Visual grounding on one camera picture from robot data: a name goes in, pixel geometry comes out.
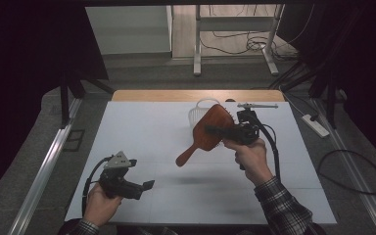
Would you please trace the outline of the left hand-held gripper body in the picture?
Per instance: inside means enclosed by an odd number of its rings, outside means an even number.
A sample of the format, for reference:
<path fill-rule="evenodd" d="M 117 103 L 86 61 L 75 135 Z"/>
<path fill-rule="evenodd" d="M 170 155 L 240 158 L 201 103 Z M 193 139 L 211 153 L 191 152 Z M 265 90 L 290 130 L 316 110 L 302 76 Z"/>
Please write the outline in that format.
<path fill-rule="evenodd" d="M 99 184 L 109 198 L 121 196 L 126 199 L 139 200 L 144 192 L 143 186 L 124 179 L 130 166 L 129 159 L 123 151 L 111 156 L 103 166 Z"/>

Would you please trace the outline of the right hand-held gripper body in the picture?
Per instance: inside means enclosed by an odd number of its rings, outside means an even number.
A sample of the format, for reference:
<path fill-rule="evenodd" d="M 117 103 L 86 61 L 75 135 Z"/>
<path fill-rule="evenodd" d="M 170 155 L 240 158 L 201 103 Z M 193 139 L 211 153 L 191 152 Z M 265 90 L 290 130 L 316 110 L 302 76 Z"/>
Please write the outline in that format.
<path fill-rule="evenodd" d="M 267 130 L 267 125 L 263 124 L 259 119 L 253 108 L 275 108 L 277 105 L 258 105 L 251 103 L 239 103 L 238 108 L 242 111 L 237 112 L 238 123 L 228 129 L 229 136 L 227 139 L 233 140 L 241 145 L 251 145 L 262 132 L 271 146 L 276 144 L 276 134 L 272 131 L 272 135 Z"/>

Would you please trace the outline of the brown wooden hairbrush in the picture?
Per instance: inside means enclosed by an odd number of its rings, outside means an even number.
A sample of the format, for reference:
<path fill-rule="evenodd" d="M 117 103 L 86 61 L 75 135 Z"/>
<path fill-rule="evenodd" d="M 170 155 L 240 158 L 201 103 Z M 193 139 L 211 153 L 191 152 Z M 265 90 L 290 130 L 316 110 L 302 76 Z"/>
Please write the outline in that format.
<path fill-rule="evenodd" d="M 193 128 L 193 144 L 179 155 L 175 163 L 184 166 L 197 149 L 212 150 L 222 136 L 216 133 L 216 128 L 230 128 L 234 126 L 233 117 L 219 104 L 213 105 Z"/>

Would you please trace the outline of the person's right hand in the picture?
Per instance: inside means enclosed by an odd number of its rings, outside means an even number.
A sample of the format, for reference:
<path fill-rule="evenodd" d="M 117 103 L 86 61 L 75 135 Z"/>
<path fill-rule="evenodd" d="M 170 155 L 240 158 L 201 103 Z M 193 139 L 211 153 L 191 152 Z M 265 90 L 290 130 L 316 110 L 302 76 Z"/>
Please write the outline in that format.
<path fill-rule="evenodd" d="M 224 139 L 223 145 L 235 152 L 235 162 L 244 167 L 246 177 L 255 186 L 260 186 L 273 177 L 267 165 L 266 147 L 262 139 L 250 145 L 240 145 L 232 140 Z"/>

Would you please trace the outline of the person's left hand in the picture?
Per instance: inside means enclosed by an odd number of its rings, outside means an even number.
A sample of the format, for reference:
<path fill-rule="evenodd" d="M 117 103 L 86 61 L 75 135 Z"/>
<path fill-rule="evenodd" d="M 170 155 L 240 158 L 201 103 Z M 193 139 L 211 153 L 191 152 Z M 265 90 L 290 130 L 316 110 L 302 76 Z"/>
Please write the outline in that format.
<path fill-rule="evenodd" d="M 113 217 L 121 201 L 121 196 L 107 197 L 100 184 L 96 183 L 88 194 L 83 219 L 101 227 Z"/>

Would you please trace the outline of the white foam board cover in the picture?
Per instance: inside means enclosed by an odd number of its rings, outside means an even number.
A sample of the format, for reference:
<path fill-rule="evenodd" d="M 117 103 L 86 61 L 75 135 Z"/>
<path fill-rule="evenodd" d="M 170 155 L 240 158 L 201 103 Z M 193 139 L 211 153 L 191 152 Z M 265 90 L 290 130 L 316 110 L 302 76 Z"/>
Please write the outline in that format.
<path fill-rule="evenodd" d="M 153 181 L 138 200 L 125 199 L 112 221 L 122 224 L 240 225 L 264 224 L 253 184 L 234 161 L 233 151 L 218 145 L 198 150 L 184 166 L 176 158 L 193 143 L 188 113 L 192 102 L 111 102 L 105 109 L 82 175 L 98 176 L 96 164 L 118 152 L 136 160 L 126 180 Z M 257 102 L 258 119 L 276 134 L 281 181 L 320 224 L 336 219 L 286 102 Z"/>

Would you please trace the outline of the wooden table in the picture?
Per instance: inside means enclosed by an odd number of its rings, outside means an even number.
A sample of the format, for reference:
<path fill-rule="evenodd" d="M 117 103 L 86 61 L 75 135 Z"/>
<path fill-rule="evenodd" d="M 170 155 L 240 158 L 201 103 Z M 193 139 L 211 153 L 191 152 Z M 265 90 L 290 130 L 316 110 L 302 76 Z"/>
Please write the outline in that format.
<path fill-rule="evenodd" d="M 228 99 L 237 102 L 284 102 L 277 90 L 117 90 L 113 101 L 117 102 L 194 102 L 202 98 L 215 98 L 220 102 Z"/>

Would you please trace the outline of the black floor grate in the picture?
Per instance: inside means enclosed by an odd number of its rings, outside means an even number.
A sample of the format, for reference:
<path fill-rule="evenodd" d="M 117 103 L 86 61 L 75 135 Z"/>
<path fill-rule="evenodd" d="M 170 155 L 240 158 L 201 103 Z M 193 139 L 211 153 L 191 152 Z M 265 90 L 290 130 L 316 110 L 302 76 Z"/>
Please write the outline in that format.
<path fill-rule="evenodd" d="M 77 152 L 80 149 L 80 146 L 82 144 L 84 134 L 85 134 L 84 129 L 72 130 L 65 142 L 63 151 L 64 152 Z"/>

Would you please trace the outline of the white power strip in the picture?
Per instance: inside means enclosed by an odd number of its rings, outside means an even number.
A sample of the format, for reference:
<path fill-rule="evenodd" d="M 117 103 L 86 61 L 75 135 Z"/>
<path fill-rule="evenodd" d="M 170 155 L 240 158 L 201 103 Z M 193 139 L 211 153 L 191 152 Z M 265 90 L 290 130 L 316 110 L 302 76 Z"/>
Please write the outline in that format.
<path fill-rule="evenodd" d="M 324 128 L 317 120 L 312 120 L 310 115 L 302 116 L 302 120 L 307 124 L 320 138 L 327 137 L 329 131 Z"/>

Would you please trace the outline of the black stand legs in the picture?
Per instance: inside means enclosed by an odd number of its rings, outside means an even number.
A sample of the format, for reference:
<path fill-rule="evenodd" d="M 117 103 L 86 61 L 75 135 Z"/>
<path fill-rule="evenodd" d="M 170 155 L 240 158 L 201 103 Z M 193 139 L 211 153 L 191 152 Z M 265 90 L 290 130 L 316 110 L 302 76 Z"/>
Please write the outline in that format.
<path fill-rule="evenodd" d="M 310 69 L 306 73 L 292 79 L 289 82 L 284 82 L 295 70 L 304 69 L 304 63 L 297 61 L 284 73 L 280 74 L 269 86 L 269 89 L 280 89 L 282 92 L 287 92 L 292 88 L 312 79 L 312 84 L 308 89 L 310 98 L 319 98 L 323 92 L 326 92 L 326 118 L 329 124 L 335 128 L 335 104 L 337 101 L 336 90 L 337 84 L 334 79 L 334 67 L 330 62 L 321 63 L 317 67 Z"/>
<path fill-rule="evenodd" d="M 80 70 L 65 71 L 60 77 L 60 95 L 61 95 L 61 112 L 62 112 L 62 124 L 61 128 L 67 127 L 71 120 L 69 92 L 72 93 L 74 98 L 81 99 L 85 95 L 85 89 L 81 84 L 81 81 L 85 80 L 92 85 L 100 88 L 108 94 L 114 94 L 115 89 L 104 84 L 94 76 L 86 74 Z"/>

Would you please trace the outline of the white cabinet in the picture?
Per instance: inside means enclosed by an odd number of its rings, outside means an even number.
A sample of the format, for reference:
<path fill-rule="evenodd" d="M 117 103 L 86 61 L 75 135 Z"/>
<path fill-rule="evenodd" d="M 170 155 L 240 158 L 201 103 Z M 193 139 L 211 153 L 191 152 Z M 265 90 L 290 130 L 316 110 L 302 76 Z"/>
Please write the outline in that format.
<path fill-rule="evenodd" d="M 103 55 L 171 52 L 169 6 L 86 7 Z"/>

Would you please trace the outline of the dark curtain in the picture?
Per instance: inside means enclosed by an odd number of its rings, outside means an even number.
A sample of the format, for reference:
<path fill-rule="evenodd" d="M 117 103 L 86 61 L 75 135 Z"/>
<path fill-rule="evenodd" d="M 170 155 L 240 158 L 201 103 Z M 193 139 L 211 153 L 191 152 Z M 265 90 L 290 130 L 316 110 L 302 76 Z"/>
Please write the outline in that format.
<path fill-rule="evenodd" d="M 294 44 L 309 69 L 330 62 L 346 112 L 376 148 L 376 0 L 323 0 L 289 5 L 281 28 L 292 35 L 312 10 L 309 26 Z"/>
<path fill-rule="evenodd" d="M 0 0 L 0 179 L 41 100 L 65 78 L 108 77 L 86 9 L 73 0 Z"/>

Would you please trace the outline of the aluminium floor rail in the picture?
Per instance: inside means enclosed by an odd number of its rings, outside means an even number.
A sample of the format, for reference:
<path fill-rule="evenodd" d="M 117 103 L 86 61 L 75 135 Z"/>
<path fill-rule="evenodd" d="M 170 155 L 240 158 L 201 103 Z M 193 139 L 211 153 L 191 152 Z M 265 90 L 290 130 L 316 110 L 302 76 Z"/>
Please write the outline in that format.
<path fill-rule="evenodd" d="M 57 134 L 41 164 L 40 169 L 26 194 L 23 204 L 10 227 L 8 235 L 24 235 L 38 203 L 44 193 L 45 187 L 50 179 L 52 171 L 57 163 L 58 157 L 67 141 L 74 123 L 77 111 L 82 103 L 81 99 L 73 98 L 68 108 L 67 124 L 57 131 Z"/>
<path fill-rule="evenodd" d="M 316 99 L 311 99 L 310 102 L 319 112 L 319 120 L 325 126 L 325 128 L 330 132 L 330 138 L 333 142 L 334 148 L 341 150 L 341 161 L 349 175 L 349 178 L 352 181 L 352 184 L 355 186 L 357 190 L 361 191 L 368 191 L 370 187 L 367 185 L 367 181 L 362 176 L 359 167 L 356 165 L 355 161 L 352 158 L 352 155 L 349 153 L 348 148 L 340 136 L 337 129 L 334 129 L 333 126 L 329 123 L 326 110 L 322 105 L 321 101 Z M 359 197 L 363 202 L 370 218 L 372 219 L 374 226 L 376 228 L 376 196 L 374 195 L 367 195 L 359 193 Z"/>

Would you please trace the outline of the white desk frame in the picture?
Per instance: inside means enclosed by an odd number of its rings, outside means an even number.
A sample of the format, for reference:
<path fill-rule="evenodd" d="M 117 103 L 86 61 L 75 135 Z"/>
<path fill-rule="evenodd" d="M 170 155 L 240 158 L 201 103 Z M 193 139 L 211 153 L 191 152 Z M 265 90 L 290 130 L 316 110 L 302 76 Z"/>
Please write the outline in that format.
<path fill-rule="evenodd" d="M 194 51 L 194 75 L 201 74 L 201 31 L 262 31 L 267 32 L 268 36 L 261 52 L 265 58 L 266 64 L 272 75 L 278 75 L 279 70 L 276 67 L 271 52 L 271 46 L 274 40 L 276 29 L 281 20 L 281 14 L 284 5 L 278 4 L 274 11 L 273 17 L 202 17 L 201 7 L 195 6 L 195 51 Z"/>

